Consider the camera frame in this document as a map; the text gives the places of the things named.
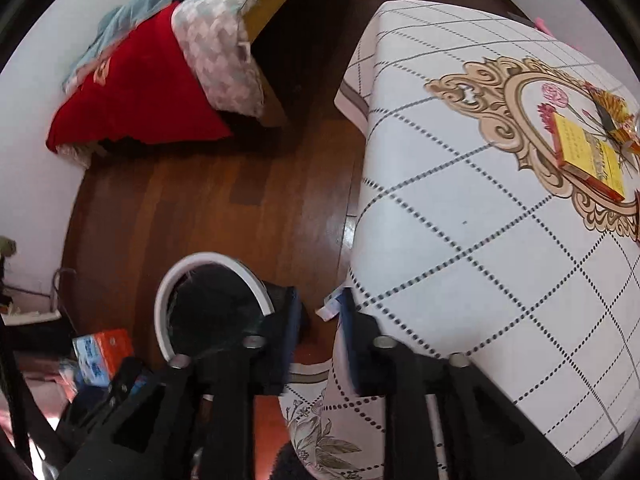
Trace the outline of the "wooden bed frame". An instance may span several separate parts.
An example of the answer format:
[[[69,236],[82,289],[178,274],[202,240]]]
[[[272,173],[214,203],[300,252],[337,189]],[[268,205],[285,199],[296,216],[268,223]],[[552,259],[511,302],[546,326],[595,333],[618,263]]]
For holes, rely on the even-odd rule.
[[[303,60],[323,13],[323,0],[255,0],[243,11],[256,58],[265,111],[260,123],[281,128],[294,115],[293,101],[307,69]]]

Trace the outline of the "red blanket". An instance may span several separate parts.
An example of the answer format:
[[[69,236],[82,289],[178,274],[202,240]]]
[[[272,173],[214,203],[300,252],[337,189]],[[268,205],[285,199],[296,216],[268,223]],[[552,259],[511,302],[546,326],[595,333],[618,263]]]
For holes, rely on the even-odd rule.
[[[171,29],[175,3],[136,27],[55,113],[46,145],[217,141],[231,130],[209,104]]]

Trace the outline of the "patterned white tablecloth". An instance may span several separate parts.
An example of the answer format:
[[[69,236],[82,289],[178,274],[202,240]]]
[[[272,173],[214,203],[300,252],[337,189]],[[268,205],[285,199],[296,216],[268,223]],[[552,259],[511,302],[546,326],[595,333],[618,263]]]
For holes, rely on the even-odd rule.
[[[602,66],[485,11],[382,3],[336,107],[366,140],[346,285],[381,330],[468,356],[578,466],[639,417],[639,170],[613,202],[555,163],[552,120],[602,136]]]

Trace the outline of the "orange snack bag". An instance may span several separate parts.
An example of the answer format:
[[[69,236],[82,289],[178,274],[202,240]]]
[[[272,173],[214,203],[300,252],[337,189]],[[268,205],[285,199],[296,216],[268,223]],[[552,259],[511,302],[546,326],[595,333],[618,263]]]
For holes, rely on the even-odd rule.
[[[627,102],[611,91],[595,87],[590,82],[586,89],[600,115],[605,132],[620,147],[632,154],[639,154],[638,116],[629,111]]]

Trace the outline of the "yellow cigarette carton box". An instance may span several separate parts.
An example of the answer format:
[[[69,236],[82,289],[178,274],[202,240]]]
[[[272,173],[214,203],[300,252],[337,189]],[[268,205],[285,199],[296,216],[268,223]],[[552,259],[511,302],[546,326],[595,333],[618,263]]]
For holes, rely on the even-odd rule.
[[[552,136],[561,169],[615,203],[625,199],[622,168],[610,144],[558,113],[552,114]]]

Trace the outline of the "orange blue tissue box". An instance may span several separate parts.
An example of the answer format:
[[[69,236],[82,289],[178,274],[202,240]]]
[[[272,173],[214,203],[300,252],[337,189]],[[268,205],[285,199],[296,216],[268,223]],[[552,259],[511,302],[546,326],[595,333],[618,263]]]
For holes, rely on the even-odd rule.
[[[134,355],[129,334],[123,328],[77,337],[73,349],[84,382],[101,388],[110,384],[122,361]]]

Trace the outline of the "white round trash bin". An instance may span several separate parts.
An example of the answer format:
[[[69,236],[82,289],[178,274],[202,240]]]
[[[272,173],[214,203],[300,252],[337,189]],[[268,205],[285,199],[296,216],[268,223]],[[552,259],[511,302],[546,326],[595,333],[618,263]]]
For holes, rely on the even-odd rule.
[[[265,284],[239,260],[197,252],[175,263],[158,286],[154,330],[163,358],[229,350],[274,312]]]

